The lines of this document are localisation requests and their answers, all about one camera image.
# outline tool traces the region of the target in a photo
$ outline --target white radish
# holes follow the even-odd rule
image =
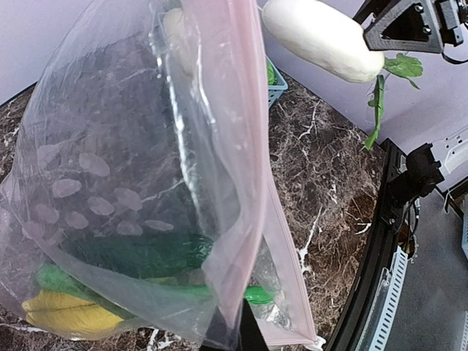
[[[361,25],[320,1],[269,0],[262,17],[286,49],[348,82],[369,82],[383,68],[383,53],[367,48]]]

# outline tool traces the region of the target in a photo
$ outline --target blue basket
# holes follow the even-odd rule
[[[273,71],[275,72],[275,81],[276,84],[274,86],[268,86],[268,108],[272,106],[272,104],[283,94],[283,91],[287,89],[286,80],[284,80],[283,76],[279,73],[278,69],[275,65],[270,61],[270,59],[266,58],[268,62],[271,63],[273,67]]]

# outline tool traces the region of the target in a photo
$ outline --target clear plastic bag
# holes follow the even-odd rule
[[[0,188],[0,302],[74,339],[155,325],[202,341],[220,311],[208,341],[231,349],[245,297],[270,344],[316,341],[266,81],[255,1],[92,2]]]

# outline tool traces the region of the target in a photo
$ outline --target marble countertop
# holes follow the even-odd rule
[[[304,262],[309,268],[304,281],[317,332],[328,339],[358,269],[384,153],[378,147],[367,151],[362,131],[301,84],[290,78],[287,82],[289,89],[270,111],[271,165],[298,249],[304,248],[317,222]],[[18,124],[30,96],[31,89],[0,107],[0,181],[10,170]],[[156,343],[169,341],[166,350],[197,350],[196,344],[145,328],[104,341],[66,341],[35,333],[0,307],[4,351],[146,350],[152,333]]]

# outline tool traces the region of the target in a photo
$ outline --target white wall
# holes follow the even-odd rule
[[[325,0],[327,4],[352,17],[362,0]],[[367,108],[372,84],[351,84],[332,76],[285,50],[267,31],[265,47],[272,62],[288,75],[336,108],[365,132],[374,126],[374,111]],[[457,58],[468,58],[466,44],[449,52]],[[420,91],[399,78],[389,78],[385,92],[385,117],[380,141],[389,137],[405,152],[423,143],[453,134],[468,124],[468,64],[453,66],[440,55],[411,54],[423,63],[423,77],[415,80]],[[462,166],[440,188],[446,190],[468,175],[468,165]]]
[[[0,104],[36,82],[91,0],[0,0]]]

